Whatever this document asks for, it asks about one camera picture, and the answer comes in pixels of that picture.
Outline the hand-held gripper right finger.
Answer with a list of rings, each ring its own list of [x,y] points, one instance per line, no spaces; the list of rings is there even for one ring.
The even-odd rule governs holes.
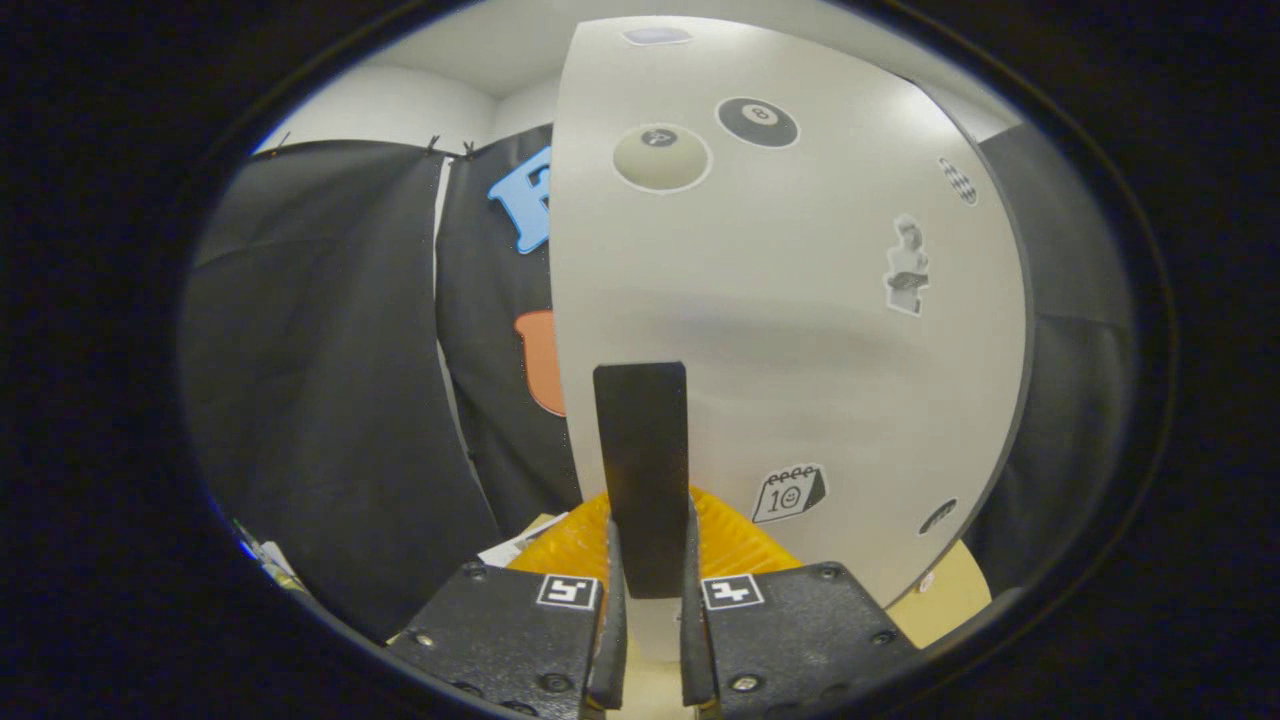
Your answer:
[[[703,489],[687,511],[680,662],[699,719],[852,719],[922,651],[842,564],[803,564]]]

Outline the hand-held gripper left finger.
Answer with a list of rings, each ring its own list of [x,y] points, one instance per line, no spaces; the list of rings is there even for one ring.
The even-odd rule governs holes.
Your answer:
[[[388,650],[492,717],[604,717],[622,705],[627,620],[609,500],[549,524],[513,561],[462,565]]]

